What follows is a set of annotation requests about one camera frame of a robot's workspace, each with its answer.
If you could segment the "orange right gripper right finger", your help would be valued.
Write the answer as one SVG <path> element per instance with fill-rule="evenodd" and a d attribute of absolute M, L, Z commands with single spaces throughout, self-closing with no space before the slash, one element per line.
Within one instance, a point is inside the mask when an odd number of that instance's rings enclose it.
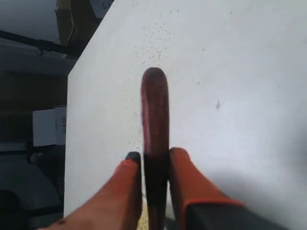
<path fill-rule="evenodd" d="M 182 148 L 171 148 L 169 183 L 176 220 L 181 230 L 187 229 L 187 209 L 190 205 L 231 205 L 242 207 L 237 200 L 224 195 L 193 164 Z"/>

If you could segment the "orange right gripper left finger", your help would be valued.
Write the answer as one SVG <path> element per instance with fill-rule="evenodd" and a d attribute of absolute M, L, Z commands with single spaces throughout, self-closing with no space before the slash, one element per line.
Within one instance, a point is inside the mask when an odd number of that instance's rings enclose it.
<path fill-rule="evenodd" d="M 141 214 L 141 156 L 130 152 L 92 198 L 48 229 L 135 230 Z"/>

